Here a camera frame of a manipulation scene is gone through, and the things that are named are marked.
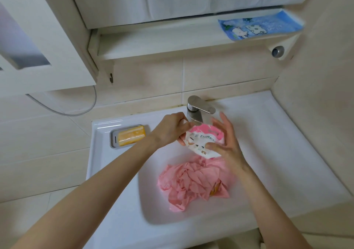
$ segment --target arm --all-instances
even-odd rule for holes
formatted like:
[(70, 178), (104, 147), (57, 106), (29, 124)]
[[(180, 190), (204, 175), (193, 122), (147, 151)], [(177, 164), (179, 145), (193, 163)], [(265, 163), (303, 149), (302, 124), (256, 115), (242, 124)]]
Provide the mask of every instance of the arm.
[(12, 249), (82, 248), (147, 159), (193, 126), (184, 119), (182, 112), (165, 116), (151, 134), (48, 211)]
[(232, 123), (223, 113), (220, 113), (220, 117), (223, 122), (213, 119), (213, 125), (225, 133), (226, 145), (208, 143), (206, 148), (219, 153), (237, 175), (245, 189), (267, 248), (311, 249), (312, 247), (246, 162), (235, 137)]

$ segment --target tiled wall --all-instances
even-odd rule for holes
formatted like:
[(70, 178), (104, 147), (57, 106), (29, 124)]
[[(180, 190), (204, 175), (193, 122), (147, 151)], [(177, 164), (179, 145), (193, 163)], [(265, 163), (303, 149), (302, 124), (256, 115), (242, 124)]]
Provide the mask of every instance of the tiled wall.
[[(273, 95), (354, 193), (354, 0), (329, 0)], [(295, 220), (301, 230), (354, 237), (354, 202)]]
[[(353, 112), (348, 112), (353, 110), (353, 98), (350, 101), (348, 96), (353, 94), (353, 34), (343, 33), (344, 26), (352, 28), (352, 19), (347, 19), (351, 15), (348, 5), (353, 2), (306, 0), (302, 5), (289, 7), (307, 21), (305, 34), (290, 61), (275, 60), (260, 47), (240, 50), (231, 45), (117, 60), (114, 85), (100, 75), (97, 107), (80, 117), (51, 114), (25, 96), (0, 98), (0, 202), (80, 184), (86, 174), (93, 119), (185, 104), (191, 94), (213, 99), (265, 90), (279, 74), (273, 93), (353, 190), (353, 153), (345, 145), (352, 141), (353, 132)], [(331, 92), (338, 88), (343, 88), (340, 91), (346, 101), (337, 103), (331, 98)], [(93, 89), (75, 88), (33, 96), (51, 108), (75, 113), (91, 105)], [(19, 237), (47, 210), (52, 194), (59, 193), (0, 204), (0, 222), (6, 223), (0, 224), (0, 233), (11, 233), (8, 237), (13, 239)], [(40, 211), (33, 211), (35, 206)], [(353, 204), (343, 204), (330, 210), (330, 214), (319, 211), (295, 222), (308, 232), (349, 235), (346, 230), (353, 227), (353, 211)], [(322, 227), (330, 224), (337, 229)]]

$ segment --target sink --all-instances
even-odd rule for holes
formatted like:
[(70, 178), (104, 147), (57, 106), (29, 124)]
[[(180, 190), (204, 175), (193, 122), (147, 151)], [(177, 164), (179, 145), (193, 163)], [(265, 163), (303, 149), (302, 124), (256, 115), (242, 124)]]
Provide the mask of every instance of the sink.
[[(270, 91), (210, 103), (216, 114), (222, 110), (229, 117), (246, 160), (288, 216), (352, 199)], [(166, 114), (180, 111), (187, 112), (187, 108), (93, 121), (86, 179), (128, 149), (110, 147), (112, 130), (136, 124), (153, 130)], [(228, 189), (228, 199), (197, 199), (184, 212), (169, 210), (157, 178), (167, 164), (186, 162), (191, 155), (192, 151), (177, 142), (155, 152), (84, 248), (183, 249), (256, 228), (237, 180)]]

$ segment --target person's left hand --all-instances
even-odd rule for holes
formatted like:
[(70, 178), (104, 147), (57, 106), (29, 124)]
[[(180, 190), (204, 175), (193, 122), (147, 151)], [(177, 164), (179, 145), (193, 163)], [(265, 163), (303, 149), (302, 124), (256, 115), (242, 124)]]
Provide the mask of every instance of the person's left hand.
[(171, 144), (175, 140), (182, 145), (185, 145), (181, 136), (187, 130), (190, 130), (194, 124), (188, 122), (183, 112), (178, 112), (170, 115), (165, 115), (162, 121), (151, 132), (159, 147)]

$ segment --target person's right arm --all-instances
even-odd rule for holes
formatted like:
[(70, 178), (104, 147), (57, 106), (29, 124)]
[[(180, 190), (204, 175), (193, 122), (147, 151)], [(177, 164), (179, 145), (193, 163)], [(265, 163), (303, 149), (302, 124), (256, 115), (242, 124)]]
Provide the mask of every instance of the person's right arm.
[(259, 231), (269, 249), (311, 249), (299, 230), (291, 222), (278, 203), (246, 162), (236, 139), (232, 123), (220, 113), (222, 122), (213, 119), (213, 125), (225, 133), (225, 146), (208, 143), (206, 148), (219, 153), (237, 175), (245, 189)]

